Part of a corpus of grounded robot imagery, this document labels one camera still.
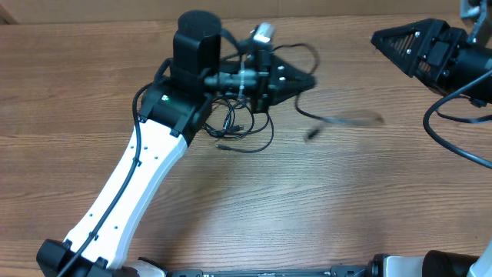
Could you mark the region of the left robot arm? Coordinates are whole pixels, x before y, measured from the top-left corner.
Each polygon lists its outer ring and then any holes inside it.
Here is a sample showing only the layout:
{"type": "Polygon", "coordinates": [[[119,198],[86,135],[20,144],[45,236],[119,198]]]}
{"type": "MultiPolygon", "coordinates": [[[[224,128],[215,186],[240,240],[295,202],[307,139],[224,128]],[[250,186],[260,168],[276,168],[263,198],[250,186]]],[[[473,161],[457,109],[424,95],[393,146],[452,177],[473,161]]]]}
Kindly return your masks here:
{"type": "Polygon", "coordinates": [[[213,13],[192,10],[178,19],[173,55],[135,95],[134,130],[101,193],[62,241],[48,239],[36,260],[46,276],[163,276],[155,262],[126,258],[139,222],[165,176],[203,128],[217,100],[233,99],[265,113],[315,86],[311,73],[277,57],[274,27],[262,23],[249,38],[231,41],[213,13]]]}

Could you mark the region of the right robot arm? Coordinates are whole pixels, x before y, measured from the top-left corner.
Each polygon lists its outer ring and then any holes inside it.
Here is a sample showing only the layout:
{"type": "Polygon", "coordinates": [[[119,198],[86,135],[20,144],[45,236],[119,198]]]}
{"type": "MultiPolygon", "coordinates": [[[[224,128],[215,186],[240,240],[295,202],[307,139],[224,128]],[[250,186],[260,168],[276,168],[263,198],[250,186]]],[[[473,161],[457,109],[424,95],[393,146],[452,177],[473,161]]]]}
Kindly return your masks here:
{"type": "MultiPolygon", "coordinates": [[[[426,133],[447,150],[485,168],[483,159],[439,136],[430,119],[442,105],[465,98],[481,108],[491,102],[491,3],[488,0],[462,1],[461,19],[471,25],[470,32],[449,26],[435,18],[376,31],[372,45],[404,74],[417,78],[441,96],[424,114],[426,133]]],[[[491,248],[480,256],[432,250],[424,256],[377,254],[358,272],[359,276],[489,276],[491,248]]]]}

